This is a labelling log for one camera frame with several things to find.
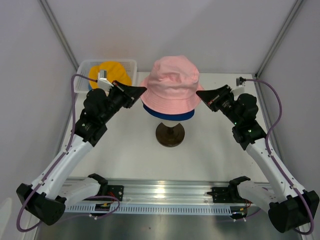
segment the blue hat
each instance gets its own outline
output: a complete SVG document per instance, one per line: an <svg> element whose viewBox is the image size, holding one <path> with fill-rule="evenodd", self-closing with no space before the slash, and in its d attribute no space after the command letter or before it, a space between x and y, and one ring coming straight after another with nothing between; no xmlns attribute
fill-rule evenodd
<svg viewBox="0 0 320 240"><path fill-rule="evenodd" d="M190 118L193 117L193 115L195 114L195 110L186 112L186 113L182 113L182 114L163 114L157 111L154 111L152 109L150 109L149 107L147 107L146 105L143 104L143 108L152 116L159 118L159 119L163 119L163 120L168 120L168 121L185 121L188 120Z"/></svg>

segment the gray floor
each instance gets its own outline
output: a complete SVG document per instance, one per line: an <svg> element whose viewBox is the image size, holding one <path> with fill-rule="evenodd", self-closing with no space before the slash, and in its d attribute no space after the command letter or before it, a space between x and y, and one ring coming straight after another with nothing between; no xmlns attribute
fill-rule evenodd
<svg viewBox="0 0 320 240"><path fill-rule="evenodd" d="M35 240L301 240L294 231L277 232L260 212L247 222L226 216L114 214L79 217L39 227Z"/></svg>

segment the yellow hat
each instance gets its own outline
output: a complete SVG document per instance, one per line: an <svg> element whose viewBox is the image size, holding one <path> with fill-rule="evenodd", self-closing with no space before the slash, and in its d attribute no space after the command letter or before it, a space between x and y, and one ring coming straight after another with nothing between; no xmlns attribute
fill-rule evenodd
<svg viewBox="0 0 320 240"><path fill-rule="evenodd" d="M106 79L112 83L113 81L117 80L119 83L125 84L125 85L132 85L131 79L128 76L124 66L121 65L121 63L116 61L105 61L101 63L99 66L93 66L91 67L88 78L91 79L98 79L98 73L100 70L106 70ZM89 81L90 86L92 89L98 88L98 83L94 81Z"/></svg>

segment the hat stand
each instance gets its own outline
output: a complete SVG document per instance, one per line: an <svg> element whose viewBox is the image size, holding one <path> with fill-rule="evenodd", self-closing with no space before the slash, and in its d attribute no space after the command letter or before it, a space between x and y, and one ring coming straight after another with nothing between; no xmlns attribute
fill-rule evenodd
<svg viewBox="0 0 320 240"><path fill-rule="evenodd" d="M155 130L158 142L165 147L176 147L185 138L185 129L179 121L162 120Z"/></svg>

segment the robotic arm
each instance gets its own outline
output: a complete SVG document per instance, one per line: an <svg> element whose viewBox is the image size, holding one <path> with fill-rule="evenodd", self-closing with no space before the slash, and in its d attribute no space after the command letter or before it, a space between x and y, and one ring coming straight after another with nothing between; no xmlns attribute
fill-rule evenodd
<svg viewBox="0 0 320 240"><path fill-rule="evenodd" d="M242 84L245 79L237 81ZM234 100L228 85L196 93L213 112L220 110L234 124L234 139L256 161L274 191L273 194L259 187L246 176L238 177L231 180L228 187L235 202L246 199L256 204L268 213L271 223L281 233L309 223L310 218L301 198L304 198L314 218L319 196L315 191L306 191L270 147L270 142L267 146L267 135L256 121L257 98L243 93Z"/></svg>
<svg viewBox="0 0 320 240"><path fill-rule="evenodd" d="M132 107L147 90L145 87L127 86L117 81L112 84L108 96L100 88L87 93L84 109L75 124L70 148L62 150L30 185L22 183L16 190L22 204L29 197L25 209L47 225L56 223L67 207L91 196L107 195L108 181L95 173L68 187L61 195L58 194L75 166L107 131L106 123L120 108Z"/></svg>

